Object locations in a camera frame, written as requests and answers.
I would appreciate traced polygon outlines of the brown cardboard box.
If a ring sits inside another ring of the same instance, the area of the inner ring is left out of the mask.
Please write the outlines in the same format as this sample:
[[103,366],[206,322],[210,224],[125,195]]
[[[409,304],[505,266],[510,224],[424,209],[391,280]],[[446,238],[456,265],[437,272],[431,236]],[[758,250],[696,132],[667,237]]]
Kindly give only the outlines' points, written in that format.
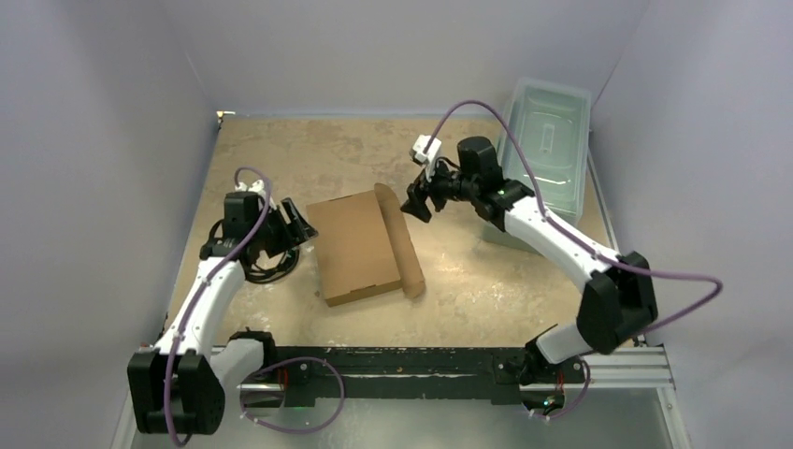
[[400,203],[391,187],[376,183],[365,192],[307,206],[321,295],[329,307],[396,290],[420,297],[425,276]]

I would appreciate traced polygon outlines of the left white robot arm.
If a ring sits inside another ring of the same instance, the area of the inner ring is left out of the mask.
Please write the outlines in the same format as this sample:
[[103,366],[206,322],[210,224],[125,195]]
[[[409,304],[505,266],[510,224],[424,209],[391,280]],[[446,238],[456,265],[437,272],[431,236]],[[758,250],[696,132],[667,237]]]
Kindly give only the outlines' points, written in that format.
[[296,250],[317,236],[293,200],[279,203],[251,190],[225,196],[223,218],[199,252],[189,296],[156,343],[138,349],[127,378],[138,431],[211,435],[223,419],[228,390],[249,375],[265,383],[278,373],[275,343],[265,331],[241,331],[218,354],[215,336],[259,255]]

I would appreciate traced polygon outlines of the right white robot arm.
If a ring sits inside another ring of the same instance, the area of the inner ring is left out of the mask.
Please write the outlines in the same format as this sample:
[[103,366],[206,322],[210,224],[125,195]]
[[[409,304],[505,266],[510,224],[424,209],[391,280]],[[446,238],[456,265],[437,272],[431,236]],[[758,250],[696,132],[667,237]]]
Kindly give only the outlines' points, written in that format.
[[526,344],[518,366],[504,367],[518,383],[546,381],[579,355],[608,355],[656,320],[643,256],[621,255],[559,221],[534,189],[504,176],[488,138],[464,138],[457,154],[458,161],[449,163],[438,139],[415,140],[410,157],[422,170],[407,188],[402,212],[427,223],[447,202],[468,202],[480,218],[561,268],[582,294],[574,323],[544,331]]

